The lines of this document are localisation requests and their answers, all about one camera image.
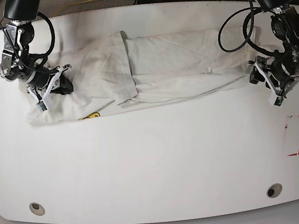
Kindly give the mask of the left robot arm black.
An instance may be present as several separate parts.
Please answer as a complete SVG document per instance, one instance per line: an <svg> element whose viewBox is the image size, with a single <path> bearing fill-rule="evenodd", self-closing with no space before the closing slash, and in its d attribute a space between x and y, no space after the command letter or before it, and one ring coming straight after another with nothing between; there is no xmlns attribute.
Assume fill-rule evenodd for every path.
<svg viewBox="0 0 299 224"><path fill-rule="evenodd" d="M259 53L254 60L249 61L253 68L250 82L264 82L271 90L269 102L281 106L287 94L299 84L299 14L291 6L293 0L248 0L249 14L243 22L242 33L244 42L235 51L246 44ZM281 40L284 51L273 52L259 47L251 41L254 29L255 15L271 13L271 31Z"/></svg>

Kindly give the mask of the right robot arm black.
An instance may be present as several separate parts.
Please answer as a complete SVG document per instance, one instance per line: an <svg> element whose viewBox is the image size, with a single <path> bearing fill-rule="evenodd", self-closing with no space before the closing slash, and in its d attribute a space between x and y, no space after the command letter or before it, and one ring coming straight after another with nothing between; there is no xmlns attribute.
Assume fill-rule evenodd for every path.
<svg viewBox="0 0 299 224"><path fill-rule="evenodd" d="M71 94L73 84L66 78L65 67L51 68L47 65L48 56L54 49L55 30L50 19L39 12L40 0L6 0L4 17L10 22L1 27L4 34L4 49L2 53L0 73L1 77L8 81L19 80L28 87L28 92L35 94L38 101L41 93L45 92L53 83L50 94ZM51 36L48 51L42 54L30 53L30 43L34 39L34 27L32 21L37 17L48 24Z"/></svg>

